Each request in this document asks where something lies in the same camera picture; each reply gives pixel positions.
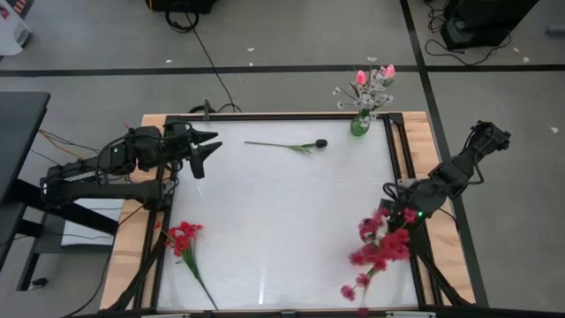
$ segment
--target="desk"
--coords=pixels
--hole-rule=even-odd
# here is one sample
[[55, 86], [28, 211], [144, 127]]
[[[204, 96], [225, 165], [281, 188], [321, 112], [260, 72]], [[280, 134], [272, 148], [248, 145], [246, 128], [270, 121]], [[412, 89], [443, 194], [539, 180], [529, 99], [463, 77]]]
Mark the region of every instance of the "desk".
[[[213, 117], [229, 115], [230, 114], [213, 114]], [[284, 117], [289, 114], [281, 113], [276, 115]], [[201, 117], [201, 115], [191, 116], [195, 118]], [[257, 116], [257, 114], [243, 114], [241, 116]], [[145, 115], [142, 125], [154, 125], [161, 129], [165, 123], [166, 117], [167, 115]], [[425, 178], [427, 173], [439, 162], [426, 113], [404, 112], [402, 113], [402, 118], [416, 176], [417, 178]], [[393, 129], [395, 149], [399, 157], [402, 178], [407, 178], [408, 171], [405, 168], [406, 165], [403, 159], [403, 147], [400, 143], [400, 134], [400, 130]], [[155, 170], [149, 172], [136, 171], [132, 174], [132, 180], [135, 181], [148, 180], [154, 177]], [[124, 205], [121, 219], [130, 215], [138, 206], [139, 203], [137, 202], [127, 201]], [[447, 211], [451, 210], [449, 204], [446, 204], [444, 209]], [[160, 221], [162, 218], [163, 213], [158, 213], [155, 217], [156, 221]], [[147, 230], [151, 229], [152, 226], [152, 223], [149, 222], [149, 211], [142, 210], [128, 220], [127, 223], [124, 223], [119, 229], [110, 259], [106, 284], [104, 285], [101, 308], [111, 306], [135, 276], [139, 268]], [[453, 220], [441, 213], [436, 213], [431, 220], [427, 221], [427, 229], [436, 265], [462, 297], [470, 302], [474, 302], [471, 281]], [[157, 234], [158, 232], [155, 231], [152, 237], [153, 243], [156, 241]], [[139, 307], [151, 307], [154, 305], [155, 299], [152, 299], [155, 281], [154, 267], [155, 265], [147, 275], [143, 289], [143, 297], [139, 298], [136, 302]], [[426, 270], [423, 266], [419, 266], [419, 270], [424, 285], [425, 303], [433, 304], [432, 288]]]
[[10, 250], [16, 233], [36, 238], [31, 253], [23, 266], [18, 290], [26, 291], [34, 273], [40, 252], [36, 250], [44, 230], [46, 217], [41, 223], [22, 219], [26, 207], [37, 208], [53, 216], [114, 234], [117, 222], [88, 208], [71, 204], [60, 209], [45, 207], [39, 187], [18, 179], [18, 174], [34, 142], [43, 116], [47, 112], [49, 93], [0, 92], [0, 269]]

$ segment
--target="green vase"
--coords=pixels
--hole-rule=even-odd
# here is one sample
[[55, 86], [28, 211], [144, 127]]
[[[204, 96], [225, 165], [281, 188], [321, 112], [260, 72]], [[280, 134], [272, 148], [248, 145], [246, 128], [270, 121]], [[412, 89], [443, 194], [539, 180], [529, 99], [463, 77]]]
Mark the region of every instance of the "green vase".
[[359, 114], [351, 120], [350, 129], [351, 129], [351, 133], [353, 134], [353, 136], [360, 137], [360, 136], [363, 136], [364, 134], [366, 134], [369, 131], [370, 125], [367, 126], [367, 127], [361, 126], [361, 118], [363, 118], [363, 116], [361, 114]]

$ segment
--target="white board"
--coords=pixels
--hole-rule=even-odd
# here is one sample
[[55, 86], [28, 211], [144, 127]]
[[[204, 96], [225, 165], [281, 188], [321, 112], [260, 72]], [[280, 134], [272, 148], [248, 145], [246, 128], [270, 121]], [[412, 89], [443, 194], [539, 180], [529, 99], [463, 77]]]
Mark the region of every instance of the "white board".
[[[221, 310], [359, 307], [340, 294], [368, 268], [353, 268], [349, 253], [361, 247], [358, 223], [394, 180], [382, 122], [361, 138], [347, 120], [193, 123], [218, 132], [223, 145], [205, 161], [206, 177], [178, 173], [170, 226], [204, 225], [197, 262]], [[244, 141], [328, 147], [302, 155]], [[168, 248], [158, 309], [213, 309], [192, 272]], [[408, 261], [389, 264], [373, 280], [369, 307], [417, 305]]]

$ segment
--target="red flower cluster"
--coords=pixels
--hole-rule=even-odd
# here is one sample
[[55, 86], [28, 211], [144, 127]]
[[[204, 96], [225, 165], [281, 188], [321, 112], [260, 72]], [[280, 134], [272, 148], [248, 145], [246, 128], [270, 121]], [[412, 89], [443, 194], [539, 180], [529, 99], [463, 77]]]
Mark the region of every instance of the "red flower cluster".
[[191, 239], [196, 238], [198, 230], [202, 230], [202, 225], [183, 221], [180, 223], [180, 226], [169, 229], [169, 239], [165, 242], [165, 245], [172, 245], [173, 254], [180, 257], [184, 251], [188, 251], [191, 248]]
[[[416, 221], [416, 211], [409, 208], [404, 210], [406, 223]], [[374, 274], [387, 269], [388, 261], [400, 261], [410, 257], [410, 251], [406, 244], [410, 242], [410, 233], [404, 228], [389, 232], [375, 244], [376, 232], [383, 224], [382, 217], [388, 216], [388, 210], [383, 208], [375, 211], [373, 218], [366, 218], [359, 224], [359, 237], [365, 243], [358, 251], [349, 255], [350, 263], [353, 265], [368, 265], [373, 267], [367, 274], [359, 274], [356, 285], [349, 287], [344, 285], [341, 289], [342, 295], [350, 301], [355, 299], [355, 288], [367, 287]]]

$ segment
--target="pink tulip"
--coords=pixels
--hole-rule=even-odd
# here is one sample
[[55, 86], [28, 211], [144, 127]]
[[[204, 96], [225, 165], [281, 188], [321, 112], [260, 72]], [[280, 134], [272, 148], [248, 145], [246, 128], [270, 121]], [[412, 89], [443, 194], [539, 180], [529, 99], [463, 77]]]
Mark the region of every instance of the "pink tulip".
[[357, 83], [359, 85], [364, 85], [366, 82], [367, 82], [367, 76], [365, 75], [365, 72], [363, 71], [357, 72]]
[[392, 65], [392, 64], [387, 66], [383, 75], [386, 76], [389, 79], [392, 79], [393, 77], [395, 77], [395, 66]]

